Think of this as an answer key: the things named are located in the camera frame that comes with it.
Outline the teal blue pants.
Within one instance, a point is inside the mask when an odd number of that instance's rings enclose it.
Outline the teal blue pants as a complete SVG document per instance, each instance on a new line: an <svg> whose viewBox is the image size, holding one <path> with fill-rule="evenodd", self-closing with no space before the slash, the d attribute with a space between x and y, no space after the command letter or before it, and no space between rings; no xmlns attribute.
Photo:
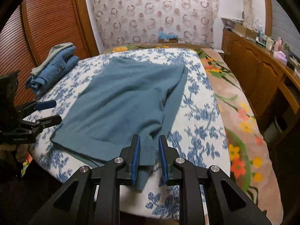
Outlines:
<svg viewBox="0 0 300 225"><path fill-rule="evenodd" d="M113 57L78 96L50 140L98 167L119 155L138 135L135 188L141 191L157 161L158 138L172 129L187 75L184 64Z"/></svg>

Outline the blue denim jeans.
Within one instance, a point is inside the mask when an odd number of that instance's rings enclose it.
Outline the blue denim jeans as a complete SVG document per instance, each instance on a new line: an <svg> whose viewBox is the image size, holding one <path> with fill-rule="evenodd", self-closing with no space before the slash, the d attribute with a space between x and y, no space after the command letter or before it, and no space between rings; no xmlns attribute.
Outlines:
<svg viewBox="0 0 300 225"><path fill-rule="evenodd" d="M41 98L78 64L79 57L75 51L73 46L59 52L39 75L29 76L25 88L31 89L37 99Z"/></svg>

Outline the grey green folded garment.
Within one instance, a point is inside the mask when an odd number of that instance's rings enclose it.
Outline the grey green folded garment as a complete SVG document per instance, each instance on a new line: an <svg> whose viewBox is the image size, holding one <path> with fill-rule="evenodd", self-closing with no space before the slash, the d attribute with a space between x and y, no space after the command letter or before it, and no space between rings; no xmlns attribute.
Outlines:
<svg viewBox="0 0 300 225"><path fill-rule="evenodd" d="M57 44L57 45L54 45L53 47L51 47L46 59L39 66L34 67L31 70L31 76L39 75L59 52L65 50L67 48L73 47L73 46L74 46L73 43L67 42L67 43Z"/></svg>

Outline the blue floral white bedsheet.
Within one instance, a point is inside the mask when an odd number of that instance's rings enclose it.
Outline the blue floral white bedsheet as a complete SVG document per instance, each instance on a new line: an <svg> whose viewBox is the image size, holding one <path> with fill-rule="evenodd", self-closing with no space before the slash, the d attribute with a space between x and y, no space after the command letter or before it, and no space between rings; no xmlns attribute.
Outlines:
<svg viewBox="0 0 300 225"><path fill-rule="evenodd" d="M167 137L168 145L176 148L179 156L197 166L218 165L225 173L229 173L227 140L217 99L204 69L203 59L190 49L132 50L81 60L43 97L44 101L55 100L56 107L34 112L27 120L36 121L56 114L65 117L78 95L94 76L102 73L113 57L164 65L185 65L188 71L187 83ZM179 188L162 184L159 166L152 169L143 191L122 186L120 192L122 212L161 219L179 217Z"/></svg>

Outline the wooden louvered wardrobe door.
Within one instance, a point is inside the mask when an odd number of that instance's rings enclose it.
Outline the wooden louvered wardrobe door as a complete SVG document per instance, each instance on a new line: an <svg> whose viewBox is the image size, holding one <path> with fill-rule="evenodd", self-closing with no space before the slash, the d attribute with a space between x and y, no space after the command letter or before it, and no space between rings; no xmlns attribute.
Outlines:
<svg viewBox="0 0 300 225"><path fill-rule="evenodd" d="M99 55L86 0L22 0L1 31L1 75L18 71L14 104L32 101L24 87L54 45L71 42L80 59Z"/></svg>

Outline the wooden sideboard cabinet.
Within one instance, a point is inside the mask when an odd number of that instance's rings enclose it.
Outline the wooden sideboard cabinet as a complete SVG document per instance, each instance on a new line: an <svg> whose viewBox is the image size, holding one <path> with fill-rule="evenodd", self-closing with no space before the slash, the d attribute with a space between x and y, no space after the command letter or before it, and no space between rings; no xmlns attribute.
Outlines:
<svg viewBox="0 0 300 225"><path fill-rule="evenodd" d="M271 52L237 34L223 30L225 62L265 132L276 123L286 136L299 123L299 78Z"/></svg>

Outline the patterned pink circle curtain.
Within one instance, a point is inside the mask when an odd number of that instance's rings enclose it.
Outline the patterned pink circle curtain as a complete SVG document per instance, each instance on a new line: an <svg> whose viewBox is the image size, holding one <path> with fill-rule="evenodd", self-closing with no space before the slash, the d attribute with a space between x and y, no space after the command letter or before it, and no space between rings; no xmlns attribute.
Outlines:
<svg viewBox="0 0 300 225"><path fill-rule="evenodd" d="M219 0L90 0L105 49L157 43L175 36L179 43L213 45Z"/></svg>

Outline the cardboard box blue cloth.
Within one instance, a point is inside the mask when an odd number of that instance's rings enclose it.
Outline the cardboard box blue cloth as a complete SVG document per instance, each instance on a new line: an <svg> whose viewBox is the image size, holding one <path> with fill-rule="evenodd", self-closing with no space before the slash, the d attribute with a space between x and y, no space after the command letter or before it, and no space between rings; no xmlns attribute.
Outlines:
<svg viewBox="0 0 300 225"><path fill-rule="evenodd" d="M178 43L179 38L174 33L164 33L163 31L160 31L158 34L158 42L163 43Z"/></svg>

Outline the pink bottle on sideboard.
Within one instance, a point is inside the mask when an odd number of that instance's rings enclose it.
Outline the pink bottle on sideboard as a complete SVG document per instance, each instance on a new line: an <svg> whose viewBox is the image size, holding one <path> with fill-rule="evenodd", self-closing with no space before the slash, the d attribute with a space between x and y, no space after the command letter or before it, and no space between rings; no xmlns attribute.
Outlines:
<svg viewBox="0 0 300 225"><path fill-rule="evenodd" d="M283 39L281 37L278 37L274 45L274 51L283 51L283 49L284 49Z"/></svg>

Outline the brown cardboard box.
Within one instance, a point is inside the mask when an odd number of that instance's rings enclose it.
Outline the brown cardboard box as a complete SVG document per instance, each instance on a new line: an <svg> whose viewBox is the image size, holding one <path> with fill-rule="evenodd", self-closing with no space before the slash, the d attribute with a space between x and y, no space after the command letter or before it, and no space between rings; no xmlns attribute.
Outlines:
<svg viewBox="0 0 300 225"><path fill-rule="evenodd" d="M252 39L256 39L258 32L257 31L253 31L241 24L236 24L233 32L236 33L237 35L239 35L240 37L244 37L244 38L252 38Z"/></svg>

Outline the grey window roller shutter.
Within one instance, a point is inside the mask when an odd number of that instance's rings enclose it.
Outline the grey window roller shutter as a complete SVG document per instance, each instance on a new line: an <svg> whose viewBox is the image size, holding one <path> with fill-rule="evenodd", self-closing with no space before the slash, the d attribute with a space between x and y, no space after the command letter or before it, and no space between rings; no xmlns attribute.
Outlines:
<svg viewBox="0 0 300 225"><path fill-rule="evenodd" d="M276 0L271 0L272 5L272 31L271 37L275 40L281 37L289 49L297 57L299 54L299 32L281 5Z"/></svg>

